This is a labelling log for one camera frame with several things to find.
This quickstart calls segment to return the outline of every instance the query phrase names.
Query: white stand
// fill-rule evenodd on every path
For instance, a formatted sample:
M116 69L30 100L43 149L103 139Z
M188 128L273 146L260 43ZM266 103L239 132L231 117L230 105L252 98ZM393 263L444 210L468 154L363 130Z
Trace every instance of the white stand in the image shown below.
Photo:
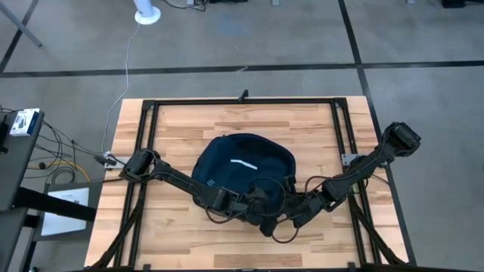
M135 20L142 25L156 23L161 18L161 11L151 5L150 0L134 0L136 8Z

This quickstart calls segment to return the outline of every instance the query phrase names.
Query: gray floor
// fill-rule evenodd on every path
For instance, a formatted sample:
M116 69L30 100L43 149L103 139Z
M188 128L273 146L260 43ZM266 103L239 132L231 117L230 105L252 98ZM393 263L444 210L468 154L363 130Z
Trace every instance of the gray floor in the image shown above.
M19 17L30 4L0 1ZM133 68L353 60L336 0L283 0L279 8L251 0L210 5L206 13L153 1L163 16L133 40ZM484 59L484 6L443 10L436 0L414 6L404 0L346 3L364 62ZM6 72L122 69L127 40L136 30L134 10L131 1L40 0L28 27L44 47L22 36ZM0 15L0 56L15 32ZM423 138L414 156L392 165L420 265L484 270L483 73L484 67L366 70L381 127L405 121ZM99 150L105 112L124 88L124 76L0 79L0 104L40 107L52 125ZM131 76L126 97L236 96L245 88L253 96L362 95L355 70L312 70ZM89 156L78 160L93 178L102 177ZM23 185L41 190L44 182L26 179ZM11 271L18 270L27 237L23 232ZM33 264L46 271L80 269L87 246L87 240L40 243Z

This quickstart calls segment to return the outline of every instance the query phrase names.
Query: wooden table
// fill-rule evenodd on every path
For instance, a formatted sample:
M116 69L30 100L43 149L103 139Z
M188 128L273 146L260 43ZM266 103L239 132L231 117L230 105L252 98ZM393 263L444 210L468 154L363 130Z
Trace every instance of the wooden table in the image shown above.
M347 101L358 151L370 153L377 139L366 98L347 97ZM123 101L112 149L117 156L132 155L142 102ZM330 107L325 104L165 106L159 111L154 149L173 167L190 175L197 157L214 137L241 132L260 134L293 153L297 163L296 187L303 190L310 176L341 172L331 117ZM148 113L147 127L150 118ZM117 174L108 172L106 178ZM375 174L387 179L382 170ZM86 265L97 261L117 235L126 186L125 181L104 185ZM371 178L367 191L377 231L400 258L407 260L388 185ZM285 240L293 232L292 224L287 222L279 226L275 235ZM364 229L362 232L371 260L368 235ZM127 263L130 242L128 236L123 264ZM152 269L321 268L347 267L349 261L358 263L347 203L331 213L321 212L301 228L292 243L277 244L264 237L257 227L240 221L222 225L210 222L204 211L193 204L191 196L169 184L148 184L138 269L143 264L151 264Z

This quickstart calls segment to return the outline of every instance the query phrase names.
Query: white pole base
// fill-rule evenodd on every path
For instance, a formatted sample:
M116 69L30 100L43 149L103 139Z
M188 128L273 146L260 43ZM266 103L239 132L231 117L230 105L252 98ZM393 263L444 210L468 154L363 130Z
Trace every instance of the white pole base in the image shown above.
M136 11L135 20L142 25L150 25L156 23L161 18L161 11L157 7L153 7L153 15L143 17L139 11Z

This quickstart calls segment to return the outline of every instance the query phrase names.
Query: yellow cable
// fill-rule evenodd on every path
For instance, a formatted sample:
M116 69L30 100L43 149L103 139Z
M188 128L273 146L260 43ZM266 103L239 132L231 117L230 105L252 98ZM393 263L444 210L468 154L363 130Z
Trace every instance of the yellow cable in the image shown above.
M84 174L84 176L88 180L88 182L91 182L91 178L89 177L88 173L81 166L79 166L76 163L73 163L73 162L53 162L51 165L70 165L70 166L72 166L74 168L77 168L77 169L81 170L81 172ZM34 169L40 169L40 167L38 165L30 166L29 168L30 169L32 169L32 168L34 168Z

